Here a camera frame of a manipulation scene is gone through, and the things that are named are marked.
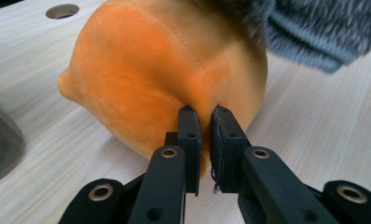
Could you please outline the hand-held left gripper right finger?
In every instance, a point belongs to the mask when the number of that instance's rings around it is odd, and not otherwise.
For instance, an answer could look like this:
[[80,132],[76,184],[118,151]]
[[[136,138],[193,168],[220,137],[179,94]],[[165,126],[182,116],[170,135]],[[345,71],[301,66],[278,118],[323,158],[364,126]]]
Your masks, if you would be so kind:
[[237,193],[240,188],[241,157],[249,147],[240,124],[232,112],[218,106],[212,113],[210,158],[214,189],[223,193]]

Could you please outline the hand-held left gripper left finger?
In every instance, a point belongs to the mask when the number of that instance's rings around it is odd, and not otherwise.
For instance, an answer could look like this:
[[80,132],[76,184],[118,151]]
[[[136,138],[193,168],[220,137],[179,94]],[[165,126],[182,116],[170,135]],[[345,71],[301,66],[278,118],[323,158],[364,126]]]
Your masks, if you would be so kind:
[[185,152],[185,192],[199,195],[201,168],[201,132],[197,112],[190,106],[178,111],[178,129],[167,132],[165,146],[177,146]]

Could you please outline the orange plush toy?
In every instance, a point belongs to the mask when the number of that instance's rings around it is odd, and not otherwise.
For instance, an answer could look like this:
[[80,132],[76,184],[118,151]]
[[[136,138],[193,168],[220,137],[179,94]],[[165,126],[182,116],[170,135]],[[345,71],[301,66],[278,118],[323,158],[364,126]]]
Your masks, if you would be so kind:
[[205,169],[214,109],[230,109],[247,129],[267,78],[265,49],[214,0],[107,0],[82,28],[58,88],[147,159],[190,106]]

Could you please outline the grey fluffy cloth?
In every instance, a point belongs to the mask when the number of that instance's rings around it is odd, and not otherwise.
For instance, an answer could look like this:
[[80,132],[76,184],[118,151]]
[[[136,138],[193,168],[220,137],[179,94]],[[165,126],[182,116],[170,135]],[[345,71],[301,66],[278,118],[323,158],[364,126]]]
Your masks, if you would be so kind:
[[269,51],[326,73],[371,50],[371,0],[250,0],[243,21]]

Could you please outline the grey translucent storage box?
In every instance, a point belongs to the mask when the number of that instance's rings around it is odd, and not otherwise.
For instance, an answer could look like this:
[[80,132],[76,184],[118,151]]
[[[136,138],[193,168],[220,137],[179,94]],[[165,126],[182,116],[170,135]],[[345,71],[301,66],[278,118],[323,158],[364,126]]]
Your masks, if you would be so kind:
[[21,130],[0,104],[0,180],[17,166],[23,149]]

